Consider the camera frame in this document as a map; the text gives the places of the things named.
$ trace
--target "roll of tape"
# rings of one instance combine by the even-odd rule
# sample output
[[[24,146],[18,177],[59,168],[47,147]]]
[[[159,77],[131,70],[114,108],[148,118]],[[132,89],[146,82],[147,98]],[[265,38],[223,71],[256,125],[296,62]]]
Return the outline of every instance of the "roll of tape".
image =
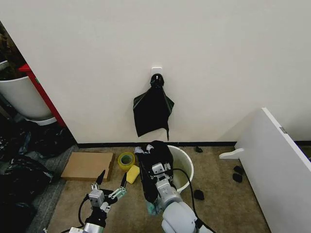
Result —
[[[118,164],[123,171],[128,171],[135,164],[135,155],[131,152],[123,152],[118,156]]]

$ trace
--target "black cloth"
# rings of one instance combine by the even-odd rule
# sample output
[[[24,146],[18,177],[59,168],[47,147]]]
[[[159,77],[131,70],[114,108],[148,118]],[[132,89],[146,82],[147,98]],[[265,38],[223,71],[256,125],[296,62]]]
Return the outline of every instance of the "black cloth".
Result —
[[[171,169],[173,169],[173,156],[169,147],[161,141],[153,141],[144,147],[136,147],[135,155],[139,161],[140,179],[145,199],[150,203],[154,203],[158,191],[156,188],[156,179],[150,178],[151,175],[154,175],[152,166],[158,163],[169,163]],[[173,177],[172,170],[168,171],[167,174]]]
[[[164,128],[169,140],[168,119],[174,102],[165,95],[162,75],[155,74],[150,81],[150,89],[134,98],[134,119],[138,137],[151,131]]]

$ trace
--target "white planter pot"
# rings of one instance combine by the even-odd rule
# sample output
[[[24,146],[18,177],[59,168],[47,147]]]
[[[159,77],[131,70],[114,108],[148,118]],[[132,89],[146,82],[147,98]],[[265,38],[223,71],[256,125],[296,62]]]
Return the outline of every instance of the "white planter pot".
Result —
[[[28,76],[0,81],[0,93],[20,114],[29,120],[46,120],[53,117]]]

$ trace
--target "black cable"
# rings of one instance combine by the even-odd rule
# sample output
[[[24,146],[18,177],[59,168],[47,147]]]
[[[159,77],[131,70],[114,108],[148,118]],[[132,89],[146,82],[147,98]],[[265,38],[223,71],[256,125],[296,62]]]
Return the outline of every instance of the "black cable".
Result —
[[[173,168],[173,170],[177,170],[177,171],[182,171],[187,179],[188,179],[188,182],[189,182],[189,186],[190,186],[190,191],[191,191],[191,199],[192,199],[192,209],[193,209],[193,212],[195,214],[195,216],[198,218],[199,222],[202,223],[207,229],[209,229],[210,231],[212,231],[213,233],[216,233],[211,227],[209,227],[205,222],[203,222],[199,216],[197,215],[196,213],[196,210],[195,210],[195,206],[194,206],[194,195],[193,195],[193,188],[192,188],[192,184],[191,184],[191,180],[188,176],[188,174],[183,170],[183,169],[180,169],[180,168]]]
[[[79,222],[80,222],[81,226],[80,226],[80,227],[76,227],[76,228],[82,228],[82,227],[84,227],[84,223],[83,223],[83,221],[81,220],[81,209],[82,209],[82,206],[83,206],[84,202],[86,202],[87,200],[88,200],[88,194],[86,194],[86,196],[84,197],[83,201],[81,202],[81,204],[80,204],[80,206],[79,206],[78,219],[79,219]],[[65,231],[63,231],[63,232],[61,232],[61,233],[69,232],[70,229],[71,229],[71,228],[69,228],[69,229],[67,229],[67,230],[65,230]]]

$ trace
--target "bucket rim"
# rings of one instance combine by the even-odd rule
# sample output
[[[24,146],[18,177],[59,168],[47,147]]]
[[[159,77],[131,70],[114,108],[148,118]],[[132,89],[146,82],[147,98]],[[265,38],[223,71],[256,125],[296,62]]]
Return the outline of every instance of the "bucket rim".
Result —
[[[193,174],[194,174],[194,168],[193,168],[192,160],[190,159],[189,155],[188,155],[186,152],[184,152],[182,149],[178,148],[178,147],[171,146],[171,145],[168,145],[168,147],[169,147],[169,148],[174,148],[174,149],[177,149],[177,150],[183,152],[183,154],[187,157],[188,161],[190,162],[190,166],[191,166],[191,175],[190,175],[189,178],[190,178],[190,181],[192,181],[192,179],[193,179]],[[181,191],[183,191],[183,190],[184,190],[185,188],[187,188],[188,186],[189,186],[189,181],[187,181],[187,183],[186,183],[184,186],[182,186],[182,187],[180,187],[179,189],[177,189],[177,192],[178,192],[178,193],[181,193]]]

